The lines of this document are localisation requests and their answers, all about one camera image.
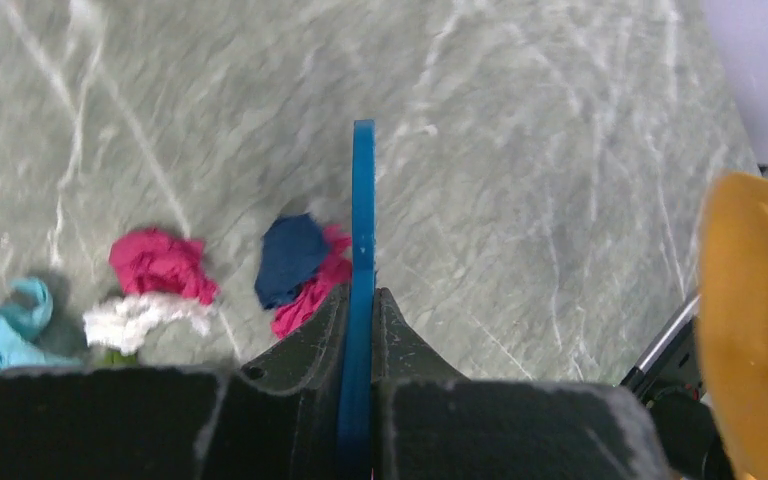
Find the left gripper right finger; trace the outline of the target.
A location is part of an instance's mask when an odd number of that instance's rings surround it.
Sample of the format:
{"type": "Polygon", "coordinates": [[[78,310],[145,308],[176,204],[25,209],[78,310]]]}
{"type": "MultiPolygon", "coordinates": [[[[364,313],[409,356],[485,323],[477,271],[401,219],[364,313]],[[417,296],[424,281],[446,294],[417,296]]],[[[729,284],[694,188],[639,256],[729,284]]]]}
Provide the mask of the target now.
{"type": "Polygon", "coordinates": [[[371,455],[375,479],[409,479],[416,460],[438,446],[450,414],[443,391],[467,378],[403,316],[387,288],[375,292],[372,330],[371,455]]]}

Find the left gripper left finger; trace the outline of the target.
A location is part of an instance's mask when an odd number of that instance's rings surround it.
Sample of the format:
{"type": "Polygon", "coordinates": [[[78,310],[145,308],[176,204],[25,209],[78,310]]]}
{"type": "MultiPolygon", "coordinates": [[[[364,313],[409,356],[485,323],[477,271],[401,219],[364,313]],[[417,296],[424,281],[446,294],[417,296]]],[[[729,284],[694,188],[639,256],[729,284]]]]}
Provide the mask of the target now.
{"type": "Polygon", "coordinates": [[[338,286],[314,315],[249,362],[244,413],[252,479],[332,479],[349,310],[338,286]]]}

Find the blue hand brush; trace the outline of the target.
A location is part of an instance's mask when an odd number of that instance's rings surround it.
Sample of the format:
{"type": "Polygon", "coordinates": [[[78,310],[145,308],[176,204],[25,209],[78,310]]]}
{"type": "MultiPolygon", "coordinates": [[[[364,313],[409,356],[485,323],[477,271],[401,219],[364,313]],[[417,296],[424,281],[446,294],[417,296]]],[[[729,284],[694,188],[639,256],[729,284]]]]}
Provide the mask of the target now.
{"type": "Polygon", "coordinates": [[[339,479],[370,479],[372,313],[375,295],[375,122],[358,120],[352,150],[352,278],[337,418],[339,479]]]}

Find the orange slotted scoop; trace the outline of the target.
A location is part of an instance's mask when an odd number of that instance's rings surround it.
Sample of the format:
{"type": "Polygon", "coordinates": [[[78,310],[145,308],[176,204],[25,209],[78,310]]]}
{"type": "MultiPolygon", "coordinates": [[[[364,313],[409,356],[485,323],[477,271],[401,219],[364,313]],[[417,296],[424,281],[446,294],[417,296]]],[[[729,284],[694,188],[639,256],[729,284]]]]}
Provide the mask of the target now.
{"type": "Polygon", "coordinates": [[[721,178],[706,201],[696,344],[739,479],[768,479],[768,180],[721,178]]]}

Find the pink paper scrap right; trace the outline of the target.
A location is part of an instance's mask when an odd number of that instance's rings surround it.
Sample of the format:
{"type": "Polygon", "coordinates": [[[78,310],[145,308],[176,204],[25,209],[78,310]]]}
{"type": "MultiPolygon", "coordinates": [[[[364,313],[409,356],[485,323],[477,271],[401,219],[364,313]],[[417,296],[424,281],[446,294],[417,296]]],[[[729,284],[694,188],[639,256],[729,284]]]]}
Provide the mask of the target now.
{"type": "Polygon", "coordinates": [[[328,254],[315,274],[307,280],[297,298],[276,309],[270,324],[272,332],[283,339],[309,320],[337,286],[348,284],[352,277],[352,261],[346,251],[352,246],[351,237],[337,224],[325,227],[328,254]]]}

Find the navy paper scrap right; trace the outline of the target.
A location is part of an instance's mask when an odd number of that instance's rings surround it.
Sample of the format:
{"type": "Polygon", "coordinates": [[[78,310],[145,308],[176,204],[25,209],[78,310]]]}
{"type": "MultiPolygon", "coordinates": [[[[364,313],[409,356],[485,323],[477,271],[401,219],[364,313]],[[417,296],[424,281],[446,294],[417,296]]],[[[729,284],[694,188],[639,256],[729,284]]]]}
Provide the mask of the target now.
{"type": "Polygon", "coordinates": [[[292,303],[329,249],[323,228],[310,214],[278,217],[262,237],[254,282],[261,307],[273,310],[292,303]]]}

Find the white paper scrap middle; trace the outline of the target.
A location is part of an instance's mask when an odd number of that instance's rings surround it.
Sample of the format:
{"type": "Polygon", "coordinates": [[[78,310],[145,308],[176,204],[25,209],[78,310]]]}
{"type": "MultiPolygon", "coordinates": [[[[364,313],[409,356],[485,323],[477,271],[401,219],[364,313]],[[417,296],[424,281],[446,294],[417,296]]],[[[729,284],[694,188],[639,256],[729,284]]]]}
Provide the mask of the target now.
{"type": "Polygon", "coordinates": [[[205,336],[210,332],[213,317],[211,306],[158,292],[110,298],[82,315],[89,345],[100,345],[124,355],[137,353],[151,330],[175,321],[188,321],[196,333],[205,336]]]}

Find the green paper scrap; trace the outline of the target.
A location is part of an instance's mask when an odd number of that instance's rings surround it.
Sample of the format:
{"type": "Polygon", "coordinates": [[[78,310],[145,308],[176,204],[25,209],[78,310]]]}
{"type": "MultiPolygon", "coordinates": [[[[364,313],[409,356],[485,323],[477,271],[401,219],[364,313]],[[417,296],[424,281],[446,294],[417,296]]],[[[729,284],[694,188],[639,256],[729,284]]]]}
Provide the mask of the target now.
{"type": "Polygon", "coordinates": [[[138,364],[139,359],[136,354],[126,355],[115,349],[104,350],[96,362],[96,365],[99,367],[123,367],[138,364]]]}

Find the small pink paper scrap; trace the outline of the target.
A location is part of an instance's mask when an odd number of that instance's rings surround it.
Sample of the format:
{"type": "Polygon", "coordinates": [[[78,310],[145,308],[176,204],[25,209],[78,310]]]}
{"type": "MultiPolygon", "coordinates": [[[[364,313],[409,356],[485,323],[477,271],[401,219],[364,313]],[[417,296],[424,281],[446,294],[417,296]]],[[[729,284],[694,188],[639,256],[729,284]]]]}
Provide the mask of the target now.
{"type": "Polygon", "coordinates": [[[113,243],[109,264],[125,294],[171,293],[210,306],[219,286],[203,267],[204,250],[202,239],[139,229],[113,243]]]}

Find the cyan paper scrap top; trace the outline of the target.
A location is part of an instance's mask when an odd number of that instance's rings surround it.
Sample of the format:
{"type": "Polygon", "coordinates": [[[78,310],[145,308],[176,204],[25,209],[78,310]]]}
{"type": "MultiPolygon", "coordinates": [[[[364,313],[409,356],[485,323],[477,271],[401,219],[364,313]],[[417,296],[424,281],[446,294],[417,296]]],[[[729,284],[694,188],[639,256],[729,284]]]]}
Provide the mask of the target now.
{"type": "Polygon", "coordinates": [[[48,327],[54,302],[48,286],[37,277],[16,279],[15,293],[33,301],[30,307],[15,302],[0,305],[0,371],[15,367],[73,367],[82,361],[40,348],[37,340],[48,327]]]}

